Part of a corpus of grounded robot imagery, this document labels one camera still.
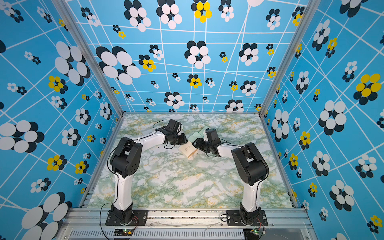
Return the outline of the cream drawer jewelry box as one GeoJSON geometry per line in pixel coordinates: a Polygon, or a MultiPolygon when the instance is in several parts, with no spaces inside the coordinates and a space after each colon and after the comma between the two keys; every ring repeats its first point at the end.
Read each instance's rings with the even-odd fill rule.
{"type": "Polygon", "coordinates": [[[187,157],[187,159],[190,159],[197,152],[197,150],[198,149],[195,148],[191,142],[187,142],[179,147],[179,152],[187,157]]]}

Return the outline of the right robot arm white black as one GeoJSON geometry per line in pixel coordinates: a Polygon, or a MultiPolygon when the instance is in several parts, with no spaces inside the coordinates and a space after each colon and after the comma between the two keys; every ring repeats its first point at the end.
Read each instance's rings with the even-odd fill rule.
{"type": "Polygon", "coordinates": [[[238,174],[244,182],[241,208],[246,213],[256,211],[261,195],[261,186],[269,176],[269,166],[256,145],[248,143],[240,146],[198,138],[193,142],[193,146],[207,154],[230,158],[234,161],[238,174]]]}

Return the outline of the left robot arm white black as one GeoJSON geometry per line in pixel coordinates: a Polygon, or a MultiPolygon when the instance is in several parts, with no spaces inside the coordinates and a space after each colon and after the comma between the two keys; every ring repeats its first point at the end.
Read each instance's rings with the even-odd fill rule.
{"type": "Polygon", "coordinates": [[[110,161],[116,178],[116,196],[113,206],[119,211],[125,211],[132,205],[133,175],[140,166],[143,151],[167,143],[177,146],[187,142],[184,133],[156,132],[138,139],[121,138],[110,161]]]}

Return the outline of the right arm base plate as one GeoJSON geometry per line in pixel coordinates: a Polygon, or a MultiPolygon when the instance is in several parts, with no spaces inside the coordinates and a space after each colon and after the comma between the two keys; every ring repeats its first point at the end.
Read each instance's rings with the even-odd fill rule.
{"type": "Polygon", "coordinates": [[[263,210],[248,213],[243,210],[227,210],[227,223],[230,227],[267,227],[268,220],[263,210]]]}

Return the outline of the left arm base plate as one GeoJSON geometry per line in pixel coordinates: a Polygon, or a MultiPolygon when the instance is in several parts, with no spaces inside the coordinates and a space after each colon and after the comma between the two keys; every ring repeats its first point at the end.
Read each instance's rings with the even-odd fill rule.
{"type": "Polygon", "coordinates": [[[145,226],[148,210],[130,210],[125,213],[109,211],[106,226],[145,226]]]}

